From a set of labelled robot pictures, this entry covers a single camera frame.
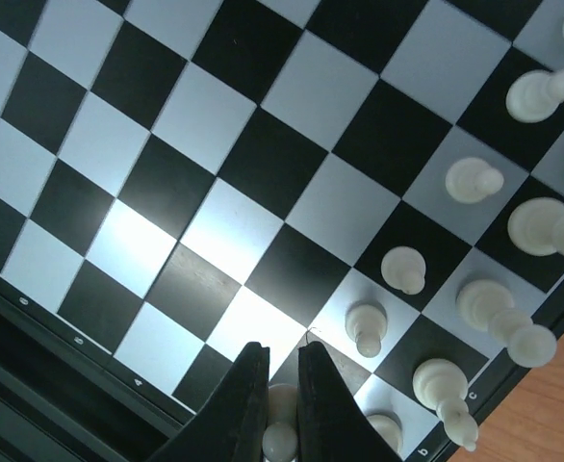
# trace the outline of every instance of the checkered surface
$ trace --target checkered surface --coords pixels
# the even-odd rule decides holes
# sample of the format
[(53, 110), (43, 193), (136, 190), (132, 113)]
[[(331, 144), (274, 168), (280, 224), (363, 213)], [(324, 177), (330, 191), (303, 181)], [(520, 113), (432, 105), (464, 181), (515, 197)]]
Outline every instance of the checkered surface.
[[(564, 105), (528, 125), (504, 107), (517, 77), (564, 66), (563, 17), (564, 0), (0, 0), (0, 277), (190, 412), (246, 342), (296, 382), (297, 347), (323, 341), (425, 460), (438, 421), (413, 368), (446, 357), (474, 381), (501, 351), (455, 313), (460, 286), (492, 277), (533, 314), (564, 278), (506, 234), (519, 203), (564, 201)], [(473, 206), (444, 189), (467, 156), (506, 179)], [(380, 276), (397, 245), (427, 262), (419, 295)], [(362, 301), (390, 323), (372, 359), (344, 328)]]

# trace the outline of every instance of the chessboard border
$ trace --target chessboard border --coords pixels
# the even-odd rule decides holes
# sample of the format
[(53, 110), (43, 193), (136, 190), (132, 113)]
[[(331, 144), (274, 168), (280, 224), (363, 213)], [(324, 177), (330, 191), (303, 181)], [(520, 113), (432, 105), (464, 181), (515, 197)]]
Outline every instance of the chessboard border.
[[(143, 387), (143, 384), (140, 385), (139, 391), (137, 391), (135, 387), (131, 387), (128, 384), (130, 379), (127, 377), (130, 375), (125, 377), (114, 376), (105, 367), (110, 361), (107, 353), (100, 350), (96, 345), (89, 344), (87, 341), (78, 346), (74, 345), (74, 343), (71, 343), (71, 340), (75, 338), (75, 330), (67, 324), (58, 321), (54, 315), (46, 312), (46, 310), (37, 306), (34, 302), (30, 302), (25, 306), (19, 306), (18, 301), (21, 297), (23, 295), (0, 276), (0, 316), (4, 321), (43, 346), (49, 354), (59, 357), (67, 366), (82, 375), (84, 380), (94, 383), (103, 392), (108, 394), (110, 398), (117, 400), (130, 409), (145, 423), (168, 437), (177, 432), (192, 417), (191, 412), (182, 408), (171, 398), (163, 396), (162, 393), (153, 389), (151, 385), (144, 383), (145, 386)], [(549, 327), (557, 338), (564, 334), (563, 305), (564, 278), (533, 316), (535, 321)], [(493, 393), (483, 400), (479, 407), (475, 410), (472, 409), (479, 423), (482, 423), (500, 405), (528, 372), (528, 370), (514, 365), (508, 358), (506, 351), (503, 351), (491, 362), (481, 376), (485, 375), (487, 377), (491, 375), (493, 377), (492, 373), (487, 372), (501, 371), (509, 372), (496, 386), (493, 386), (493, 383), (491, 383), (489, 389)], [(61, 406), (59, 407), (57, 403), (46, 402), (40, 398), (32, 403), (29, 399), (25, 399), (28, 395), (32, 396), (32, 393), (35, 394), (37, 390), (29, 388), (25, 383), (18, 383), (6, 371), (0, 373), (0, 386), (12, 387), (13, 393), (20, 395), (21, 399), (36, 407), (42, 415), (54, 415), (56, 421), (53, 422), (53, 425), (58, 425), (64, 430), (78, 427), (78, 423), (66, 413), (63, 413)], [(27, 413), (21, 413), (21, 415), (26, 417), (26, 419), (28, 418)], [(53, 435), (52, 431), (41, 428), (39, 423), (32, 423), (32, 425), (38, 428), (38, 430), (42, 429), (47, 434)], [(91, 431), (80, 431), (78, 435), (73, 434), (71, 436), (94, 451), (96, 449), (108, 448), (107, 444)], [(433, 449), (436, 449), (429, 454), (429, 457), (420, 458), (415, 451), (407, 460), (413, 462), (415, 460), (423, 460), (425, 462), (449, 460), (457, 450), (457, 446), (444, 439), (444, 436), (442, 426), (438, 425), (424, 441), (431, 441), (432, 443), (440, 441), (442, 443), (431, 446)], [(5, 454), (3, 457), (0, 457), (0, 460), (13, 460), (11, 458), (4, 458), (8, 457), (6, 454), (10, 454), (11, 450), (14, 450), (14, 448), (0, 448), (0, 451)], [(127, 459), (120, 457), (119, 459), (114, 458), (114, 460)]]

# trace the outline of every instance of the wooden surface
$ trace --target wooden surface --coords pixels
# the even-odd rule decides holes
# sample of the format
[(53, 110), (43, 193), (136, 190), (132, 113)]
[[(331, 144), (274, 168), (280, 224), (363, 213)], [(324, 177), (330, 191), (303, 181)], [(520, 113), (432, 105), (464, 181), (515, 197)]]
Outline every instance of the wooden surface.
[(555, 358), (530, 371), (483, 423), (476, 452), (452, 462), (564, 462), (564, 336)]

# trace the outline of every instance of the chessboard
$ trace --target chessboard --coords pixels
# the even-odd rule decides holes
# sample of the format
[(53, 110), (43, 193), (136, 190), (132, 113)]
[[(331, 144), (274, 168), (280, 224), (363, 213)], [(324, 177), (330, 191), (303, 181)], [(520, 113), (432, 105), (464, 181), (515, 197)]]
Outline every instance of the chessboard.
[[(462, 285), (499, 281), (562, 333), (564, 256), (507, 221), (564, 203), (564, 103), (521, 123), (505, 96), (564, 67), (563, 19), (564, 0), (0, 0), (0, 295), (184, 421), (247, 342), (271, 383), (323, 342), (361, 409), (398, 417), (404, 460), (442, 460), (413, 370), (455, 363), (482, 420), (519, 369), (461, 320)], [(445, 189), (470, 156), (504, 177), (473, 205)], [(383, 280), (396, 246), (426, 261), (419, 294)], [(389, 323), (373, 358), (345, 331), (367, 301)]]

